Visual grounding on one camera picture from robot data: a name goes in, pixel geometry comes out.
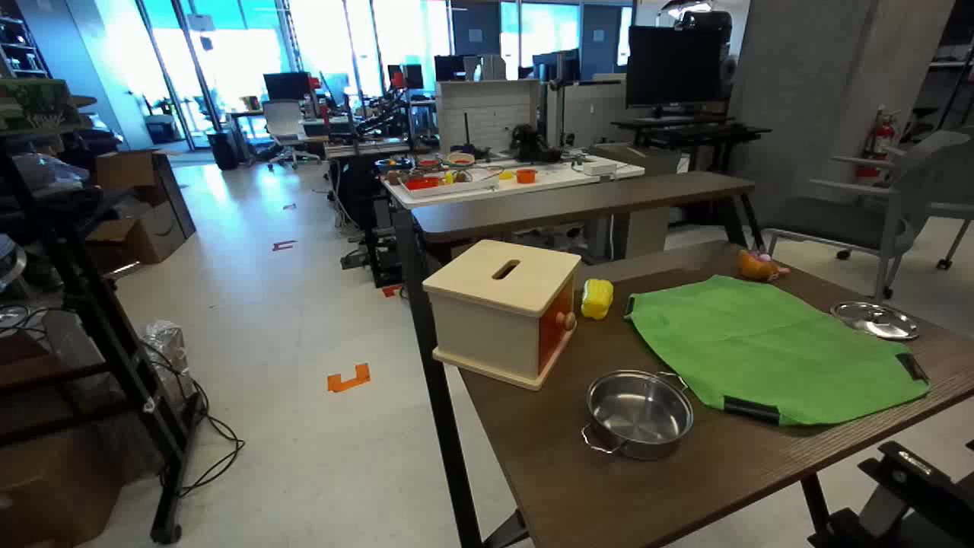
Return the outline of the dark long bench table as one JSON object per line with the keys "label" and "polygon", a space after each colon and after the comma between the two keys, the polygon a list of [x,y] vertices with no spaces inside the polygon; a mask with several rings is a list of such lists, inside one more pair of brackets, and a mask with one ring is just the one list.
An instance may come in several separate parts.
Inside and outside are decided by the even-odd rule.
{"label": "dark long bench table", "polygon": [[691,172],[542,191],[508,191],[502,199],[479,202],[422,203],[397,220],[403,282],[417,296],[426,277],[426,255],[463,241],[655,207],[715,203],[730,245],[765,245],[753,191],[754,185],[748,179]]}

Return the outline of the orange plush toy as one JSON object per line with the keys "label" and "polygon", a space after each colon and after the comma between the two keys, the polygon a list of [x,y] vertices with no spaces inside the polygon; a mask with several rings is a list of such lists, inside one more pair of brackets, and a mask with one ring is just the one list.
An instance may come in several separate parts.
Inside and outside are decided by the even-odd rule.
{"label": "orange plush toy", "polygon": [[746,277],[746,279],[780,279],[790,275],[785,264],[773,262],[767,252],[761,251],[744,251],[736,255],[736,270]]}

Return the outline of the cardboard boxes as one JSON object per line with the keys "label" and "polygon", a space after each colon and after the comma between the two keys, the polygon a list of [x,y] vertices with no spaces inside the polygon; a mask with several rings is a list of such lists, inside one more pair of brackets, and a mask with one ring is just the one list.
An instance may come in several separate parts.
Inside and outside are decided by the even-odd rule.
{"label": "cardboard boxes", "polygon": [[89,231],[89,251],[100,270],[158,264],[194,235],[194,220],[164,151],[106,151],[96,160],[96,184],[103,195],[118,191],[112,217]]}

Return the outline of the green cloth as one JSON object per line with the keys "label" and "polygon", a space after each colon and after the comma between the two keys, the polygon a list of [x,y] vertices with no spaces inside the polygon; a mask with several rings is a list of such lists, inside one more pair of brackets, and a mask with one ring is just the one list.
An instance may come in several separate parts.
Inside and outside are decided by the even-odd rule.
{"label": "green cloth", "polygon": [[917,398],[931,385],[903,344],[844,325],[805,297],[728,275],[630,296],[644,344],[715,412],[780,425],[839,425]]}

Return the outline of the black monitor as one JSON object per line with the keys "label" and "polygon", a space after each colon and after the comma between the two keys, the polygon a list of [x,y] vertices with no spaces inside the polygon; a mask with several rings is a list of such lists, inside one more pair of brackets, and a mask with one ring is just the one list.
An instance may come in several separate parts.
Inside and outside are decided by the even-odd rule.
{"label": "black monitor", "polygon": [[728,98],[728,13],[689,13],[675,28],[634,28],[626,105],[707,105]]}

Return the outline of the black metal rack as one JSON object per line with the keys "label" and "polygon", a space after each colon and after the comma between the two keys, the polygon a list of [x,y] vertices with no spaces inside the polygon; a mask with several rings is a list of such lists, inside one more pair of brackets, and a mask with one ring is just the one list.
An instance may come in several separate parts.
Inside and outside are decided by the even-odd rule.
{"label": "black metal rack", "polygon": [[55,264],[63,282],[63,304],[79,318],[82,335],[99,348],[100,358],[74,372],[55,372],[36,382],[13,385],[13,393],[77,385],[82,378],[109,376],[118,387],[112,402],[99,407],[74,404],[66,418],[40,425],[17,428],[6,445],[21,445],[60,428],[87,425],[116,413],[134,413],[158,455],[158,505],[151,527],[156,545],[177,545],[184,540],[179,502],[185,497],[184,477],[194,432],[204,420],[201,396],[188,396],[184,407],[175,407],[164,396],[158,372],[151,358],[151,344],[134,331],[116,286],[96,264],[87,235],[99,229],[122,191],[71,189],[71,191],[34,191],[24,173],[17,167],[13,151],[24,144],[52,139],[66,133],[66,126],[34,126],[17,98],[0,108],[0,177],[3,177],[3,231],[36,241]]}

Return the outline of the yellow block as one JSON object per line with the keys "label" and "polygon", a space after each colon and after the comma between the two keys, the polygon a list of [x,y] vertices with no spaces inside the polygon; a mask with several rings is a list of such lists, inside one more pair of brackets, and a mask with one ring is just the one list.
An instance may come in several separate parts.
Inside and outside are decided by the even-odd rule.
{"label": "yellow block", "polygon": [[582,286],[582,313],[589,321],[607,321],[611,304],[615,304],[615,282],[611,279],[591,277]]}

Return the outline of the red fire extinguisher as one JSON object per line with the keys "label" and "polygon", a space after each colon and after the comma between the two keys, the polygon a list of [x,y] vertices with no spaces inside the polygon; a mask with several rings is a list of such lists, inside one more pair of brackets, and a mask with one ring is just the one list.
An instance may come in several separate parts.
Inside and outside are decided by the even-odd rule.
{"label": "red fire extinguisher", "polygon": [[880,108],[863,145],[863,164],[855,167],[860,184],[878,184],[887,173],[894,137],[894,115]]}

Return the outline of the wooden box with red drawer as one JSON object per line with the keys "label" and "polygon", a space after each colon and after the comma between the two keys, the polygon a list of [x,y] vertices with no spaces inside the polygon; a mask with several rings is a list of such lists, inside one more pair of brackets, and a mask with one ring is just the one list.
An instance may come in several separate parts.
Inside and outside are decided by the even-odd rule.
{"label": "wooden box with red drawer", "polygon": [[580,321],[576,252],[479,241],[424,279],[433,304],[433,357],[540,391]]}

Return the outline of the orange floor tape marker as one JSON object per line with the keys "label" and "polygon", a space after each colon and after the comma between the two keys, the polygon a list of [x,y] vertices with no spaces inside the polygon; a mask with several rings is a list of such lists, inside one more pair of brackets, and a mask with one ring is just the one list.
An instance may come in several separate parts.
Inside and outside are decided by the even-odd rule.
{"label": "orange floor tape marker", "polygon": [[327,391],[328,393],[346,393],[346,391],[356,391],[356,387],[364,387],[368,382],[371,382],[371,368],[368,368],[368,362],[361,362],[361,364],[353,364],[351,376],[328,376],[327,378]]}

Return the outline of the silver pot lid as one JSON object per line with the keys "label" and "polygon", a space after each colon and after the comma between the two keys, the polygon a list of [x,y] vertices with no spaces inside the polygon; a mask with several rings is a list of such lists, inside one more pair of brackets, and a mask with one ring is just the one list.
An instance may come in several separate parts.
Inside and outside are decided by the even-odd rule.
{"label": "silver pot lid", "polygon": [[920,324],[911,313],[871,297],[835,304],[831,313],[883,341],[913,341],[920,335]]}

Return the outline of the silver pot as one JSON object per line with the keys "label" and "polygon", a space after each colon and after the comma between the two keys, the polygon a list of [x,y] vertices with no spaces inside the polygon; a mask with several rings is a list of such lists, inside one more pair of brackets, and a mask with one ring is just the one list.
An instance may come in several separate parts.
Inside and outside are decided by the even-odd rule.
{"label": "silver pot", "polygon": [[617,368],[584,396],[580,438],[602,458],[637,462],[667,459],[697,422],[691,396],[673,372]]}

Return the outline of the white table with clutter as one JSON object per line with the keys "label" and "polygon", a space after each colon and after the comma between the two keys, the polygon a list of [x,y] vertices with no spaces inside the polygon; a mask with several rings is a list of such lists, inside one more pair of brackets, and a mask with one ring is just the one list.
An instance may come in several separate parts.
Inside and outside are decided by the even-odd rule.
{"label": "white table with clutter", "polygon": [[519,191],[549,191],[637,177],[644,177],[641,164],[582,151],[553,164],[479,160],[467,172],[384,177],[384,185],[405,211],[415,211],[426,203],[491,202]]}

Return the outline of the grey office chair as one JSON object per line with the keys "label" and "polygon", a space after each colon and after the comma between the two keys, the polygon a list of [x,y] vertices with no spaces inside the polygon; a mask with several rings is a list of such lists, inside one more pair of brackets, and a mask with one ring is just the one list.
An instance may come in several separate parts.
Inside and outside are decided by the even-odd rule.
{"label": "grey office chair", "polygon": [[780,237],[825,241],[878,255],[873,297],[889,297],[903,252],[931,217],[931,195],[947,179],[947,160],[972,145],[962,130],[936,130],[894,160],[883,160],[887,184],[825,179],[849,202],[791,195],[761,222],[767,247]]}

